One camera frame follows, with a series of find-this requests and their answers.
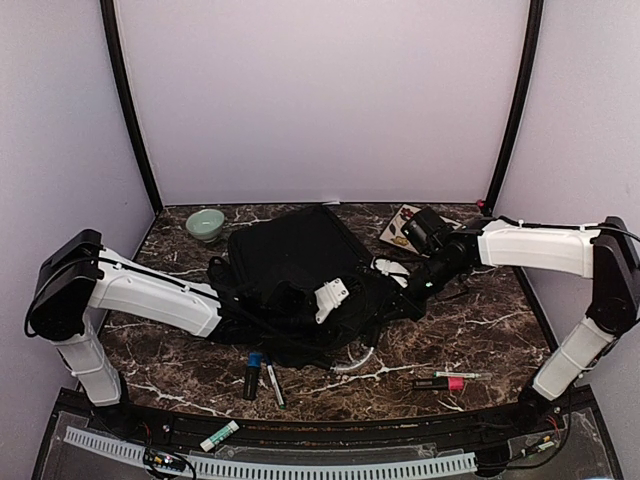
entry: white cable tray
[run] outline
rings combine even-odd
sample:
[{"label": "white cable tray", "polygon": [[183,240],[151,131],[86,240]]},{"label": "white cable tray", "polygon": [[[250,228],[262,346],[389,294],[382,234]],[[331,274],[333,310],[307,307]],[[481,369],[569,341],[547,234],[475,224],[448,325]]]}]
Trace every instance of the white cable tray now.
[{"label": "white cable tray", "polygon": [[[144,447],[141,445],[75,427],[67,427],[64,441],[103,457],[143,467]],[[247,463],[198,455],[189,455],[187,459],[196,469],[198,478],[202,480],[422,480],[445,478],[477,470],[474,453],[408,462],[331,466]],[[185,470],[181,476],[190,478],[190,470]]]}]

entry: marble table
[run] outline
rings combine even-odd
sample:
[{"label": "marble table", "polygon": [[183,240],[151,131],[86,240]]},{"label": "marble table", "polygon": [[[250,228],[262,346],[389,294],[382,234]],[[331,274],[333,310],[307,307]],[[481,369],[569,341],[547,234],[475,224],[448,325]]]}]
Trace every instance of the marble table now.
[{"label": "marble table", "polygon": [[[229,234],[304,205],[216,206],[227,217],[221,238],[205,245],[185,230],[202,206],[168,207],[158,217],[136,261],[185,280],[206,282],[213,255],[226,256]],[[466,221],[474,205],[435,204],[438,213]],[[399,204],[344,204],[336,215],[376,255],[406,257],[378,240]],[[100,334],[121,371],[131,399],[150,407],[203,415],[286,421],[360,421],[468,411],[514,402],[519,388],[549,356],[549,349],[510,268],[472,272],[468,293],[456,285],[428,304],[419,322],[400,320],[383,333],[374,358],[360,371],[334,375],[314,367],[277,368],[287,400],[279,410],[265,370],[257,400],[242,400],[248,350],[215,345],[186,332],[112,312]],[[359,345],[337,352],[357,357]],[[411,380],[434,370],[490,372],[490,381],[469,381],[459,392],[415,392]]]}]

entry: white panel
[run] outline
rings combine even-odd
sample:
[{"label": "white panel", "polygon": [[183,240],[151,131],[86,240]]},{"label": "white panel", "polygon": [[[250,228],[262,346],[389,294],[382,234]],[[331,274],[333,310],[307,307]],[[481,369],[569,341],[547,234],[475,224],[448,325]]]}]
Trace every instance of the white panel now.
[{"label": "white panel", "polygon": [[61,385],[22,322],[40,264],[83,228],[134,252],[153,215],[115,90],[97,1],[0,1],[0,452],[30,478]]},{"label": "white panel", "polygon": [[528,1],[117,4],[166,203],[485,195]]},{"label": "white panel", "polygon": [[[498,205],[529,221],[622,217],[640,232],[640,3],[545,3],[531,91]],[[583,317],[591,282],[528,272],[559,338]],[[640,328],[587,375],[625,478],[640,478]]]}]

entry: black pole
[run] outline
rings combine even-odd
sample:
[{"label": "black pole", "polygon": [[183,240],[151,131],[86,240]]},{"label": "black pole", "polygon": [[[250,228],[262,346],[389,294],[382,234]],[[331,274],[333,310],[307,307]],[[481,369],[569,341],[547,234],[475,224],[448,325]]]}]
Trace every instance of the black pole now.
[{"label": "black pole", "polygon": [[482,213],[491,215],[498,201],[500,189],[504,182],[504,177],[509,168],[509,160],[513,153],[513,146],[518,136],[518,127],[522,119],[524,104],[527,99],[527,91],[529,90],[529,81],[531,80],[531,72],[533,71],[533,61],[536,56],[536,47],[538,45],[538,34],[540,33],[540,24],[542,20],[542,6],[544,0],[531,0],[529,5],[529,19],[527,20],[527,31],[524,37],[524,46],[522,47],[522,58],[520,59],[520,69],[518,71],[518,80],[513,93],[513,102],[509,111],[509,119],[507,127],[502,139],[502,146],[498,154],[496,168],[493,171],[493,178],[489,191],[484,201],[480,202]]},{"label": "black pole", "polygon": [[109,48],[109,57],[111,58],[111,68],[113,77],[116,81],[116,89],[120,97],[120,106],[124,121],[127,124],[129,138],[133,153],[138,163],[138,169],[147,190],[147,196],[151,202],[156,215],[163,209],[162,200],[158,186],[153,178],[153,171],[147,156],[147,150],[144,147],[138,117],[133,105],[133,97],[129,88],[129,80],[127,79],[127,70],[124,65],[124,57],[122,55],[122,45],[120,44],[120,35],[118,34],[118,22],[116,19],[116,11],[113,0],[100,0],[100,8],[102,9],[102,22],[104,24],[104,33],[107,38],[107,47]]}]

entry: black metal bar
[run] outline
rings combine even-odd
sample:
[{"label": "black metal bar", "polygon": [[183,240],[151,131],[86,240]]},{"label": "black metal bar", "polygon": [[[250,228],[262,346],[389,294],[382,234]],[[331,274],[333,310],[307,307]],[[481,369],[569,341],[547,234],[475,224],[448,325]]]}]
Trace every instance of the black metal bar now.
[{"label": "black metal bar", "polygon": [[547,345],[549,345],[549,350],[551,350],[552,352],[555,351],[558,348],[558,340],[551,330],[549,320],[547,319],[547,316],[542,309],[540,300],[538,300],[536,293],[533,291],[533,288],[529,283],[527,275],[524,273],[524,269],[522,267],[513,267],[513,273],[515,273],[516,278],[518,279],[520,288],[522,288],[522,292],[524,293],[524,296],[527,299],[529,306],[531,307],[531,311],[533,311],[533,314],[538,320],[538,324],[540,325],[540,329],[542,330],[542,335],[544,335],[544,338],[547,341]]},{"label": "black metal bar", "polygon": [[129,131],[131,146],[136,156],[136,162],[138,163],[140,175],[142,175],[144,187],[147,190],[147,196],[149,197],[153,211],[158,214],[163,209],[162,199],[160,198],[156,181],[153,178],[153,171],[151,170],[147,150],[142,140],[140,125],[138,124],[138,117],[136,116],[136,110],[133,105],[133,97],[131,96],[127,70],[122,55],[122,45],[120,44],[118,22],[113,0],[100,0],[100,8],[102,9],[102,22],[107,38],[113,77],[116,81],[116,88],[118,90],[118,96],[120,97],[120,106],[122,108],[122,114],[124,115],[124,121],[127,124],[127,130]]},{"label": "black metal bar", "polygon": [[529,5],[529,19],[527,20],[527,30],[524,37],[524,46],[522,47],[522,57],[520,59],[520,69],[518,71],[516,88],[513,93],[511,110],[509,111],[509,119],[507,120],[507,127],[504,132],[504,138],[502,139],[502,146],[500,147],[496,167],[493,171],[493,178],[491,178],[491,184],[489,185],[489,191],[481,206],[482,213],[485,215],[491,215],[496,206],[500,189],[502,188],[507,169],[509,168],[513,146],[518,136],[518,128],[520,127],[524,104],[527,100],[531,72],[533,71],[533,61],[536,56],[536,47],[538,46],[543,4],[544,0],[531,0]]}]

